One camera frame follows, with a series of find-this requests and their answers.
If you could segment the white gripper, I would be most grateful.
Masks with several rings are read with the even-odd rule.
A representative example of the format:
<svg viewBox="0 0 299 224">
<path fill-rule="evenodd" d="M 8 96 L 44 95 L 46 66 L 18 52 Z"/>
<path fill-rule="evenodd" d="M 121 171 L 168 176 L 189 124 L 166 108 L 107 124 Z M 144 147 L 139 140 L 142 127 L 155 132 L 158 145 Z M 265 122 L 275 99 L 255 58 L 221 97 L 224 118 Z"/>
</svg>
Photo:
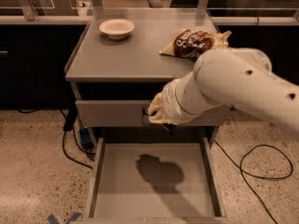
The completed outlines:
<svg viewBox="0 0 299 224">
<path fill-rule="evenodd" d="M 200 115 L 197 89 L 176 78 L 164 86 L 162 93 L 157 93 L 151 101 L 148 114 L 149 122 L 154 124 L 184 124 Z"/>
</svg>

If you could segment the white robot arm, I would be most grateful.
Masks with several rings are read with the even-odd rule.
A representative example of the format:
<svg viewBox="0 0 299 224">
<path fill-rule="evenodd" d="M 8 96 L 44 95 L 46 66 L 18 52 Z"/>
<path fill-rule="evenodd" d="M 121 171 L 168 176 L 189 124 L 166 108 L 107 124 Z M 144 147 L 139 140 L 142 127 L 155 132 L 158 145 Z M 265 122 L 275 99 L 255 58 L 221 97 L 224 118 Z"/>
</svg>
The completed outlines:
<svg viewBox="0 0 299 224">
<path fill-rule="evenodd" d="M 258 49 L 204 52 L 192 71 L 168 82 L 148 108 L 149 122 L 180 125 L 226 105 L 299 139 L 299 86 L 272 72 Z"/>
</svg>

